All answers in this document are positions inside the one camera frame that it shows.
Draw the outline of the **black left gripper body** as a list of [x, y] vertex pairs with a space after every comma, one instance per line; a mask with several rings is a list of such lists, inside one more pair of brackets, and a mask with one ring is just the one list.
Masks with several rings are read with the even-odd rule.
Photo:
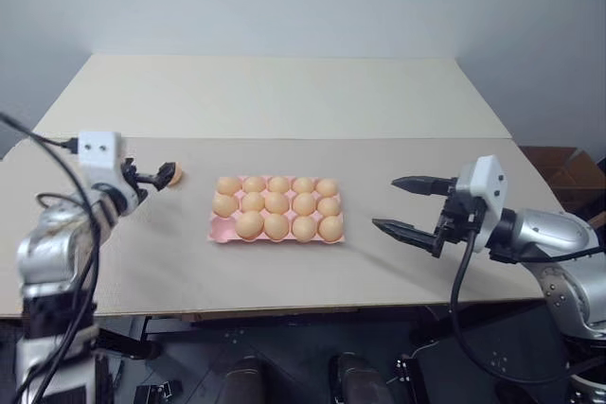
[[122, 177], [125, 182], [134, 190], [139, 200], [145, 200], [149, 194], [147, 189], [142, 189], [138, 185], [137, 181], [137, 168], [134, 164], [134, 158], [126, 158], [121, 166]]

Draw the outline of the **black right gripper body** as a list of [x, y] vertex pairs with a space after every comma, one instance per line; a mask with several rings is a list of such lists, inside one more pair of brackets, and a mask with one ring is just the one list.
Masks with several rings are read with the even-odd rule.
[[465, 241], [472, 244], [471, 234], [478, 234], [484, 221], [484, 201], [455, 189], [456, 178], [437, 179], [432, 189], [434, 194], [446, 197], [434, 231], [430, 253], [440, 258], [446, 242]]

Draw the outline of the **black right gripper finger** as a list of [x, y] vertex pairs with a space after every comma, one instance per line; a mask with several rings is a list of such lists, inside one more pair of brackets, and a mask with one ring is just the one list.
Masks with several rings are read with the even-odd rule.
[[413, 225], [398, 220], [373, 219], [372, 223], [395, 240], [420, 248], [430, 254], [434, 252], [437, 237], [416, 229]]
[[391, 184], [413, 194], [448, 196], [456, 182], [457, 178], [406, 176], [394, 179]]

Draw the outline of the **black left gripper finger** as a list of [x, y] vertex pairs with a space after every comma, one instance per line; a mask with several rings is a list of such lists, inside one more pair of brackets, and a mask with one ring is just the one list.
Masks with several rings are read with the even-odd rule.
[[136, 173], [135, 180], [139, 184], [151, 184], [156, 190], [162, 190], [172, 181], [175, 175], [175, 164], [164, 163], [155, 174]]

